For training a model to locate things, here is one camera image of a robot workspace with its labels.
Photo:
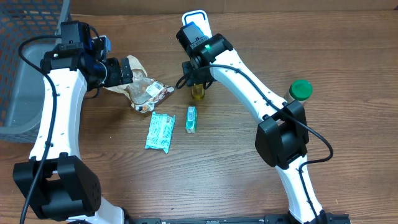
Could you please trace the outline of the white barcode scanner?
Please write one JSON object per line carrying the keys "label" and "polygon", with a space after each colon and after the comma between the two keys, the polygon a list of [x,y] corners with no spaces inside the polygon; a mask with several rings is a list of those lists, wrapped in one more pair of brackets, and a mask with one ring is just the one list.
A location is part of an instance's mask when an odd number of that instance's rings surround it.
{"label": "white barcode scanner", "polygon": [[204,10],[186,12],[182,16],[182,25],[194,22],[197,27],[209,38],[213,37],[207,13]]}

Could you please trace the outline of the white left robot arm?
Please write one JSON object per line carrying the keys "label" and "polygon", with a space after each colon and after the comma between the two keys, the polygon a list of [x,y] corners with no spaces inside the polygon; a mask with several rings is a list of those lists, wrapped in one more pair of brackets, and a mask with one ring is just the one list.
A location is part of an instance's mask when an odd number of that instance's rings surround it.
{"label": "white left robot arm", "polygon": [[81,160],[78,135],[88,91],[132,82],[126,58],[107,57],[110,43],[87,23],[63,22],[59,43],[36,70],[44,77],[39,133],[27,162],[13,179],[28,210],[42,220],[70,223],[131,223],[128,212],[103,198],[98,176]]}

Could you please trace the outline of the light teal snack packet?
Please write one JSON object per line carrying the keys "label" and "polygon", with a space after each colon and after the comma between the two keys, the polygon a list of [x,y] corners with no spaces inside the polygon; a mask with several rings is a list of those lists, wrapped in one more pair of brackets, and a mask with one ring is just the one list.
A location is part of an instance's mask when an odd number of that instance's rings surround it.
{"label": "light teal snack packet", "polygon": [[174,130],[175,116],[152,112],[149,132],[146,139],[145,149],[163,150],[169,153]]}

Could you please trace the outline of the green-capped white bottle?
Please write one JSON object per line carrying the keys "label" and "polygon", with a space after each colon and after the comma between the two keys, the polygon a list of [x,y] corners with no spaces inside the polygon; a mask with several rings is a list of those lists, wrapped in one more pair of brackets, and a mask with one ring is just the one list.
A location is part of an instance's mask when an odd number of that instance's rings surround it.
{"label": "green-capped white bottle", "polygon": [[287,90],[286,94],[284,95],[284,99],[288,103],[297,100],[304,105],[305,102],[311,97],[312,93],[313,87],[308,80],[296,80]]}

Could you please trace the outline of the yellow Vim dish soap bottle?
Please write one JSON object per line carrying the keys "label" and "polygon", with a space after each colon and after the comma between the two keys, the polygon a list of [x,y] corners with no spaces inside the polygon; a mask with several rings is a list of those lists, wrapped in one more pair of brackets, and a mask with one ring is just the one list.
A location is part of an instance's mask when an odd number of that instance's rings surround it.
{"label": "yellow Vim dish soap bottle", "polygon": [[203,84],[194,84],[192,86],[192,98],[194,100],[202,100],[205,96],[205,89]]}

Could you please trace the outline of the dark grey plastic basket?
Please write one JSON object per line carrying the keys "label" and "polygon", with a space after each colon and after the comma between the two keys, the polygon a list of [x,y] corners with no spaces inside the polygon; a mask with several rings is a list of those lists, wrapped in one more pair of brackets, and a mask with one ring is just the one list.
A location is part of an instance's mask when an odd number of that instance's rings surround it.
{"label": "dark grey plastic basket", "polygon": [[44,102],[44,78],[23,61],[20,44],[27,44],[24,56],[40,65],[44,53],[55,47],[52,35],[70,20],[69,0],[1,1],[1,140],[34,142],[40,128]]}

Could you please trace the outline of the small teal white box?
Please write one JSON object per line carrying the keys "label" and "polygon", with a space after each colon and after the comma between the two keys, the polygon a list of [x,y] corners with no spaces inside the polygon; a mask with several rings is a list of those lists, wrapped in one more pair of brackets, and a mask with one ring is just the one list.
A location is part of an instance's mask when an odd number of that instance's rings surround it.
{"label": "small teal white box", "polygon": [[187,133],[196,133],[197,131],[197,109],[195,106],[189,106],[186,115],[185,129]]}

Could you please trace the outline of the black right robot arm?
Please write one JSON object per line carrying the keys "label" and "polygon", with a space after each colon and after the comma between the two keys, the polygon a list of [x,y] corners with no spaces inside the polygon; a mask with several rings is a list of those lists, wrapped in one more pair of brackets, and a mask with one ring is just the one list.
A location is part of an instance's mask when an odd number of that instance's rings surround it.
{"label": "black right robot arm", "polygon": [[224,85],[250,112],[257,124],[255,148],[263,161],[276,168],[289,202],[291,223],[326,223],[326,213],[315,196],[307,157],[309,134],[325,138],[308,127],[299,99],[276,95],[245,66],[232,44],[221,34],[206,35],[194,22],[183,23],[177,40],[189,61],[176,87],[208,89]]}

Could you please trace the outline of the cream brown bread bag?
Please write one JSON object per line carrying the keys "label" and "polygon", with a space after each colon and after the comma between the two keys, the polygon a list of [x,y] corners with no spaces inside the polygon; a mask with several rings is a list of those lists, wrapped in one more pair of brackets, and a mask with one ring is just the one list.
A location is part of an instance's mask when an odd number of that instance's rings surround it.
{"label": "cream brown bread bag", "polygon": [[127,65],[121,67],[132,72],[132,83],[106,89],[125,95],[131,101],[131,107],[140,113],[154,111],[155,106],[170,96],[175,88],[149,78],[136,57],[128,55],[126,59]]}

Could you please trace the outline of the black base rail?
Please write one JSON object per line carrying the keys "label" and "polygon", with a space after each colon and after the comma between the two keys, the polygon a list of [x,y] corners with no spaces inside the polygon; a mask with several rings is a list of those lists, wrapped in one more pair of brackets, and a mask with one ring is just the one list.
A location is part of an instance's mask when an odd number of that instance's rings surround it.
{"label": "black base rail", "polygon": [[[239,217],[239,218],[186,218],[174,220],[161,220],[160,218],[131,219],[134,224],[291,224],[300,223],[290,214],[265,215],[264,217]],[[349,215],[334,215],[323,213],[318,223],[326,224],[350,224]]]}

